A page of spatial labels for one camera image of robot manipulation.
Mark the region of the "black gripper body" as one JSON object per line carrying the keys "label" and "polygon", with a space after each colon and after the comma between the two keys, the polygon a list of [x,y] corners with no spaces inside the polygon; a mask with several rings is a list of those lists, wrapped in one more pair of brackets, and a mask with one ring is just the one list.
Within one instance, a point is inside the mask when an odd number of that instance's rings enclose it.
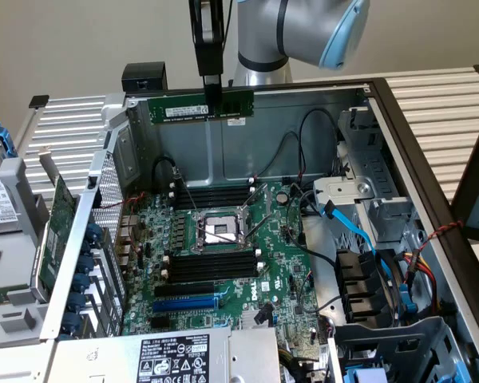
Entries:
{"label": "black gripper body", "polygon": [[224,71],[224,12],[221,1],[189,1],[196,61],[201,76],[219,76]]}

